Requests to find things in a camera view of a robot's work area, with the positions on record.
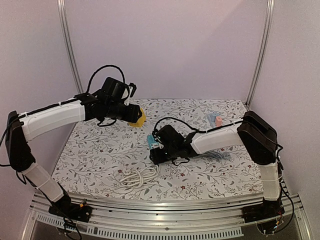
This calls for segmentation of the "yellow cube socket adapter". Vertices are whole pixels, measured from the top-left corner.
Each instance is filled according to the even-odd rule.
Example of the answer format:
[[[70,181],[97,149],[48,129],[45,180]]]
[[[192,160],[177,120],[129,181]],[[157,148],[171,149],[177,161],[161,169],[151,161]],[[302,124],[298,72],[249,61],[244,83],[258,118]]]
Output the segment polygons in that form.
[[[143,126],[144,122],[146,121],[146,115],[142,108],[140,108],[140,112],[141,112],[141,116],[138,118],[137,122],[135,123],[129,122],[128,123],[129,126],[135,127],[135,128],[140,128]]]

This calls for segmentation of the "grey-blue power strip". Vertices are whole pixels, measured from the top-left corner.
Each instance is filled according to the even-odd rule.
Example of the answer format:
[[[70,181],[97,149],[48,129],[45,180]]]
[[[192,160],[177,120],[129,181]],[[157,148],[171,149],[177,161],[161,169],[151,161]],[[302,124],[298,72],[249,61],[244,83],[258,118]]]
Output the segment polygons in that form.
[[[207,119],[208,119],[209,124],[212,128],[221,127],[223,124],[222,117],[220,115],[218,115],[217,113],[209,113],[207,115]]]

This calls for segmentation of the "light blue plug adapter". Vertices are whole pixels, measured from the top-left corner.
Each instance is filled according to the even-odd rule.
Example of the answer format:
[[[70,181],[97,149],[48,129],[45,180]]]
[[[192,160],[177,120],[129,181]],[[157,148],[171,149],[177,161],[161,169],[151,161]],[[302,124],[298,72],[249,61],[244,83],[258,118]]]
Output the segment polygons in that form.
[[[218,114],[216,113],[210,113],[208,115],[208,120],[209,120],[209,123],[212,125],[212,126],[215,126],[215,118],[216,116],[219,116]]]

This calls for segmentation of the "pink plug adapter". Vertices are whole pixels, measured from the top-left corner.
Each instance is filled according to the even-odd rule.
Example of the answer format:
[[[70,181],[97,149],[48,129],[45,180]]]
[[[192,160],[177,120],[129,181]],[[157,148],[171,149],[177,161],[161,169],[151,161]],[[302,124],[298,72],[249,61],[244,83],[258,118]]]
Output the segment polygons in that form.
[[[215,126],[216,127],[221,127],[223,124],[223,119],[220,116],[215,117]]]

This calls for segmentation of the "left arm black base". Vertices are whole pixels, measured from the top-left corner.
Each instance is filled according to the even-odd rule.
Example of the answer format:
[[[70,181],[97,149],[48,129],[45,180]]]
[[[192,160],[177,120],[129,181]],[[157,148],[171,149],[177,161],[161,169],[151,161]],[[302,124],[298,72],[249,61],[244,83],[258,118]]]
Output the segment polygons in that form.
[[[48,210],[50,214],[84,223],[89,222],[93,211],[93,208],[87,205],[87,199],[83,199],[80,203],[73,203],[68,195],[64,195],[57,202],[50,204]]]

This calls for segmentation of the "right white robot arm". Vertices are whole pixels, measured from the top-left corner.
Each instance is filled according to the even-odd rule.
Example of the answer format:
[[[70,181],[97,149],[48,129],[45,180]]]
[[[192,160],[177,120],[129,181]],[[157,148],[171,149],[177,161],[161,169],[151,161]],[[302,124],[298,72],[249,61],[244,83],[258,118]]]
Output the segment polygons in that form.
[[[190,159],[216,149],[243,145],[251,160],[258,165],[263,185],[263,198],[258,213],[269,218],[278,210],[281,196],[279,151],[277,132],[253,111],[247,111],[241,120],[209,130],[191,128],[191,133],[183,136],[173,126],[167,124],[156,127],[152,137],[158,144],[150,150],[149,158],[159,165],[177,159]]]

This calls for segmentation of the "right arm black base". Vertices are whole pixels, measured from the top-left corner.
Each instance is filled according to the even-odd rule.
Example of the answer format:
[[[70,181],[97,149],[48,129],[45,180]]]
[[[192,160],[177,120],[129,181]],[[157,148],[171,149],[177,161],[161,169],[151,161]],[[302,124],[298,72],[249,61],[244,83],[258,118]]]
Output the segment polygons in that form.
[[[274,234],[285,213],[281,198],[281,195],[275,201],[263,198],[262,203],[245,206],[241,209],[241,217],[245,223],[264,220],[257,224],[258,230],[264,235]]]

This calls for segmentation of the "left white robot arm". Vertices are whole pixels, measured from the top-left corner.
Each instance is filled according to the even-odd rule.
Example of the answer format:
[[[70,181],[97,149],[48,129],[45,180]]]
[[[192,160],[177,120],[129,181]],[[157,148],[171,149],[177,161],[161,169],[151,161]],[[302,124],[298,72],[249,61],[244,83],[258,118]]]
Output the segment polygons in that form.
[[[93,119],[98,120],[99,126],[103,125],[106,118],[131,124],[143,123],[144,113],[141,107],[130,103],[136,89],[133,83],[126,84],[108,77],[101,89],[94,93],[77,94],[66,101],[30,112],[10,112],[2,137],[8,155],[8,166],[21,173],[55,203],[55,209],[63,217],[70,217],[75,210],[74,205],[68,201],[68,194],[37,164],[28,143],[60,127]]]

